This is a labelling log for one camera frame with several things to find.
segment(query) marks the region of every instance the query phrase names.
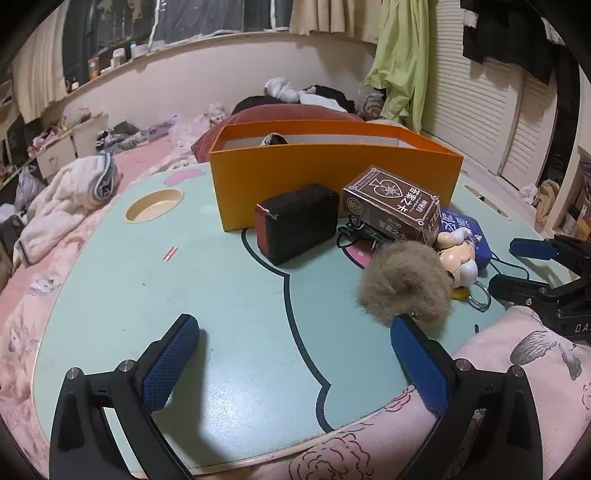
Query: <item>fluffy pom-pom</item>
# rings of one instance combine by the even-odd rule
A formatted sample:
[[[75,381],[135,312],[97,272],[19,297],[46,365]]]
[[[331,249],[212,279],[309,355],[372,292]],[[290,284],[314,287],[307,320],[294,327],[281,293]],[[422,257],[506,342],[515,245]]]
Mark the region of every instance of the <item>fluffy pom-pom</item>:
[[[442,322],[450,312],[452,279],[432,248],[418,242],[384,245],[365,268],[359,302],[379,323],[400,314],[421,327]]]

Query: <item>metal screw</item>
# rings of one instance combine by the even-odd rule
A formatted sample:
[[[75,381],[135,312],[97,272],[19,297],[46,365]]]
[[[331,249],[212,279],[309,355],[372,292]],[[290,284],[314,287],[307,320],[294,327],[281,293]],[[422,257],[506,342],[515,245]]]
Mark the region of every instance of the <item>metal screw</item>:
[[[472,368],[472,364],[465,358],[458,358],[456,360],[456,367],[458,367],[458,369],[460,369],[462,372],[467,372]]]
[[[68,373],[66,373],[66,378],[68,380],[74,380],[78,376],[79,373],[80,373],[80,369],[79,368],[76,368],[76,367],[70,368],[68,370]]]
[[[120,372],[129,372],[135,366],[135,362],[133,360],[123,360],[118,368]]]
[[[512,365],[509,371],[516,377],[523,377],[525,375],[525,370],[519,365]]]

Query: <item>beige curtain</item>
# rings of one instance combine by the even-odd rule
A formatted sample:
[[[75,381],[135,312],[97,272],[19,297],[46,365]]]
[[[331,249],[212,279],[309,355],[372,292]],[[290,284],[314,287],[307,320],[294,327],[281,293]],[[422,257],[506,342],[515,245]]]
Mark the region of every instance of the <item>beige curtain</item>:
[[[61,44],[69,5],[70,0],[64,1],[35,29],[12,64],[15,98],[25,123],[67,95]]]
[[[294,0],[290,31],[344,33],[377,43],[380,6],[379,0]]]

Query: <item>white storage drawer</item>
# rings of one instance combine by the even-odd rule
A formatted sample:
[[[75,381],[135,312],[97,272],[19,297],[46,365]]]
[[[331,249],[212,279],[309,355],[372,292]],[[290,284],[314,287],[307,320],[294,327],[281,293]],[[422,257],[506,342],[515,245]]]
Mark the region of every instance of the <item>white storage drawer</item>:
[[[76,151],[74,150],[74,144],[68,135],[40,153],[37,156],[37,163],[39,163],[41,176],[46,179],[75,159]]]

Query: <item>window sill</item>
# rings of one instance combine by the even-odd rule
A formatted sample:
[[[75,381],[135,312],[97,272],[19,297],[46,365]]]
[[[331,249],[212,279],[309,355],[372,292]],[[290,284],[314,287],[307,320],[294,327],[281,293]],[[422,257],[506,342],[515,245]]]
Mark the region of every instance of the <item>window sill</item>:
[[[340,34],[330,34],[330,33],[321,33],[315,32],[311,37],[320,37],[320,38],[333,38],[335,40],[340,41],[347,41],[351,43],[357,43],[361,45],[372,46],[375,48],[375,45],[371,43],[366,43],[364,41],[358,40],[356,38],[347,37],[345,35]],[[177,55],[183,53],[185,51],[190,50],[197,50],[198,48],[209,48],[216,44],[227,44],[227,43],[240,43],[246,41],[277,41],[277,40],[290,40],[293,42],[297,42],[299,38],[309,38],[302,35],[292,34],[288,31],[258,31],[258,32],[241,32],[241,33],[231,33],[225,35],[217,35],[215,37],[206,37],[206,38],[188,38],[186,40],[181,40],[179,42],[175,42],[172,44],[167,44],[165,47],[159,48],[158,50],[151,51],[145,55],[140,57],[136,57],[134,59],[129,60],[128,62],[124,63],[123,65],[114,68],[113,70],[106,72],[103,75],[98,76],[94,80],[91,80],[83,85],[80,85],[76,90],[70,92],[64,99],[60,100],[59,102],[52,103],[49,108],[52,108],[62,102],[69,102],[74,98],[78,97],[79,95],[84,94],[88,90],[93,89],[96,86],[101,85],[104,82],[108,82],[109,80],[121,75],[125,72],[128,72],[132,69],[143,69],[148,63],[152,61],[156,61],[158,59],[170,57],[173,55]]]

